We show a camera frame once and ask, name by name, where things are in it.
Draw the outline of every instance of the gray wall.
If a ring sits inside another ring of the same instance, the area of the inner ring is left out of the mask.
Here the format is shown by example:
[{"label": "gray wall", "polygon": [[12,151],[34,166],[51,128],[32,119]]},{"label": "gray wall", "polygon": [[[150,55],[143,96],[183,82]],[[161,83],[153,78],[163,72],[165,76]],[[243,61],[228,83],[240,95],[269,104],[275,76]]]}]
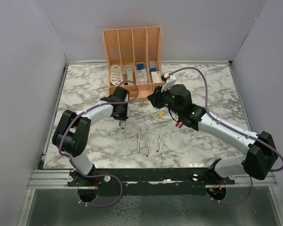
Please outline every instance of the gray wall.
[{"label": "gray wall", "polygon": [[34,0],[70,61],[106,59],[102,30],[161,26],[164,60],[233,60],[266,0]]},{"label": "gray wall", "polygon": [[0,225],[17,224],[65,60],[30,0],[0,0]]},{"label": "gray wall", "polygon": [[[270,132],[283,154],[283,0],[266,2],[233,72],[253,130]],[[283,171],[276,177],[283,200]]]}]

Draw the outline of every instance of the bolt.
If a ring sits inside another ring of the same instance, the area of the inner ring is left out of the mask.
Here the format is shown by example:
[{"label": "bolt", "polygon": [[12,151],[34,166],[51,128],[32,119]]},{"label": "bolt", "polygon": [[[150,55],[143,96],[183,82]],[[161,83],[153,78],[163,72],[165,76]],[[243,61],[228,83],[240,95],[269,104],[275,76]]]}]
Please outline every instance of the bolt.
[{"label": "bolt", "polygon": [[109,182],[110,181],[110,177],[109,176],[105,176],[104,177],[104,181]]},{"label": "bolt", "polygon": [[72,178],[72,176],[67,177],[67,181],[68,182],[72,182],[74,179]]}]

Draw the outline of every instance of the marker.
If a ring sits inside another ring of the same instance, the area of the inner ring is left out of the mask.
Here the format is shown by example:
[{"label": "marker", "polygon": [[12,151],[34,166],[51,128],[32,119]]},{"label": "marker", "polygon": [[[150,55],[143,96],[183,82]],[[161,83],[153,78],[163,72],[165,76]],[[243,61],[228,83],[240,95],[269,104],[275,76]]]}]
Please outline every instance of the marker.
[{"label": "marker", "polygon": [[160,130],[160,133],[159,133],[159,137],[158,137],[158,143],[157,143],[156,152],[159,152],[159,146],[160,146],[161,134],[162,134],[162,129]]},{"label": "marker", "polygon": [[147,157],[149,156],[149,149],[150,149],[150,135],[151,135],[151,132],[149,133],[149,138],[148,138],[147,153],[146,153]]},{"label": "marker", "polygon": [[141,142],[141,130],[138,131],[138,139],[137,139],[137,153],[140,152],[140,142]]}]

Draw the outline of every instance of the marble surface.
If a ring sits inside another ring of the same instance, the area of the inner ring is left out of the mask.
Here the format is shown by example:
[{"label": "marble surface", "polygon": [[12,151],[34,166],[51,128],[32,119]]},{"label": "marble surface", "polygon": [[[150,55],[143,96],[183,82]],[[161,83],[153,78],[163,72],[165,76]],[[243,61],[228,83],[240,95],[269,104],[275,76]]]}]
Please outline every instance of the marble surface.
[{"label": "marble surface", "polygon": [[[220,118],[247,129],[245,116],[238,98],[228,65],[162,65],[162,71],[174,71],[185,66],[195,66],[203,71],[208,81],[209,109]],[[185,70],[176,74],[177,84],[191,91],[195,104],[204,106],[205,87],[197,71]],[[95,104],[108,95],[107,65],[70,65],[57,110],[53,131],[62,113],[78,111]],[[129,104],[125,129],[113,118],[102,120],[91,127],[86,152],[97,168],[170,168],[205,167],[216,158],[240,155],[235,148],[203,132],[187,127],[179,129],[168,111],[160,119],[161,110],[150,102]],[[137,153],[137,134],[141,129],[141,152]],[[156,146],[160,129],[162,139],[159,153]],[[149,132],[150,154],[146,157]],[[44,168],[70,168],[66,157],[58,153],[51,143],[48,146]]]}]

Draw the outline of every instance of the cable connector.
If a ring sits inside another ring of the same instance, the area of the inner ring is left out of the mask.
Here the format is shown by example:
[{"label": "cable connector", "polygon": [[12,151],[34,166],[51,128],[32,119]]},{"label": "cable connector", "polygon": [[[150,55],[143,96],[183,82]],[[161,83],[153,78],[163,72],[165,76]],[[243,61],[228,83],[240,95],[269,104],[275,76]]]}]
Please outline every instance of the cable connector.
[{"label": "cable connector", "polygon": [[171,74],[171,71],[165,72],[163,73],[163,75],[161,76],[161,79],[165,82],[165,84],[163,85],[161,92],[167,91],[168,89],[170,89],[176,82],[176,77],[175,75]]}]

